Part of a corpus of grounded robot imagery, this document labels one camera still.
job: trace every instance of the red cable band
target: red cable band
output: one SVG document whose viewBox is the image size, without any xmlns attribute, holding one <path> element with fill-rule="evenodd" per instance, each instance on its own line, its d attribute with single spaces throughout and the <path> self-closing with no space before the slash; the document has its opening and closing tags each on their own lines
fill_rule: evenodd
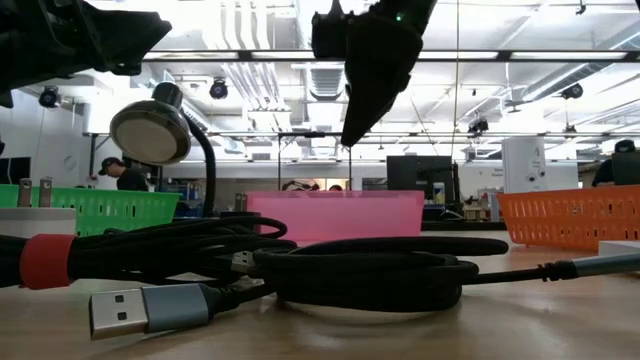
<svg viewBox="0 0 640 360">
<path fill-rule="evenodd" d="M 22 284 L 32 290 L 69 286 L 67 265 L 75 235 L 39 234 L 27 240 L 20 255 Z"/>
</svg>

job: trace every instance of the pink basket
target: pink basket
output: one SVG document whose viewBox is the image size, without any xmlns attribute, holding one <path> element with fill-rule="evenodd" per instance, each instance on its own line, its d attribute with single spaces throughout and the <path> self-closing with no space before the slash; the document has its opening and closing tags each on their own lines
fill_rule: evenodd
<svg viewBox="0 0 640 360">
<path fill-rule="evenodd" d="M 282 221 L 289 228 L 285 238 L 298 243 L 418 236 L 422 226 L 422 191 L 261 191 L 247 196 L 248 211 Z"/>
</svg>

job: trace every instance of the desk lamp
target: desk lamp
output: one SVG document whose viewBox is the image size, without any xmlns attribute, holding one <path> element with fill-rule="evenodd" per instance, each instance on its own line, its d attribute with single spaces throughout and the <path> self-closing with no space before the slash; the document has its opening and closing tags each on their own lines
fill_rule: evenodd
<svg viewBox="0 0 640 360">
<path fill-rule="evenodd" d="M 177 85 L 160 83 L 151 97 L 152 100 L 126 106 L 113 117 L 111 138 L 127 156 L 163 166 L 178 163 L 187 156 L 191 149 L 191 131 L 205 155 L 207 183 L 203 217 L 211 217 L 216 177 L 213 147 L 198 125 L 180 111 L 182 91 Z"/>
</svg>

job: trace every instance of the green basket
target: green basket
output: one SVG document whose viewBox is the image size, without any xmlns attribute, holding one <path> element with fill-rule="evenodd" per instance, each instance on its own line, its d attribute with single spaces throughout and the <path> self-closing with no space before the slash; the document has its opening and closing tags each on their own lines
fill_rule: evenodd
<svg viewBox="0 0 640 360">
<path fill-rule="evenodd" d="M 38 204 L 39 188 L 31 190 L 31 203 Z M 53 188 L 51 206 L 75 208 L 78 236 L 102 234 L 105 229 L 134 230 L 170 223 L 179 194 Z M 18 203 L 18 185 L 0 185 L 0 208 Z"/>
</svg>

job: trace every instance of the orange basket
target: orange basket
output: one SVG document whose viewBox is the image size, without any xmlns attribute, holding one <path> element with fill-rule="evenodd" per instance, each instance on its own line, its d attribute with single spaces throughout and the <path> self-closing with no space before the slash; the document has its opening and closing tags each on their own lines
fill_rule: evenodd
<svg viewBox="0 0 640 360">
<path fill-rule="evenodd" d="M 598 250 L 603 240 L 640 240 L 640 185 L 498 194 L 516 244 Z"/>
</svg>

